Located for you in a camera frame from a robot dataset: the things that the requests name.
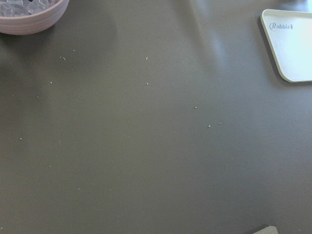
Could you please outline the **pink bowl with ice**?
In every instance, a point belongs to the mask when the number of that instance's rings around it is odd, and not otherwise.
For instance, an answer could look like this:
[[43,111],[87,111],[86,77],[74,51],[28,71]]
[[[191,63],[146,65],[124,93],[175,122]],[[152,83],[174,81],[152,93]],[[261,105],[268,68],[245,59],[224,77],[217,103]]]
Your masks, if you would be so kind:
[[8,35],[31,35],[53,26],[66,11],[69,0],[59,0],[39,13],[21,17],[1,17],[0,32]]

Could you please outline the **cream rabbit tray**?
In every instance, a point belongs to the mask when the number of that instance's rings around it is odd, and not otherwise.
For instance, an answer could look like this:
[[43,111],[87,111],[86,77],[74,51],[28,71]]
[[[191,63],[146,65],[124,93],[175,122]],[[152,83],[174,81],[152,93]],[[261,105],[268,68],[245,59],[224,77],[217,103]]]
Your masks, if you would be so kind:
[[266,9],[260,16],[280,76],[288,82],[312,80],[312,14]]

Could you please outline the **bamboo cutting board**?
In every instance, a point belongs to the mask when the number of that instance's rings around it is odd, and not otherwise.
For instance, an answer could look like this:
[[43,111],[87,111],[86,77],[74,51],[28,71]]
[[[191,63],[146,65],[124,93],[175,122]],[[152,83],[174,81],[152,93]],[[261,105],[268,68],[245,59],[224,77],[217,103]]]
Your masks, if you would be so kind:
[[257,232],[254,232],[253,234],[278,234],[278,230],[275,226],[268,226]]

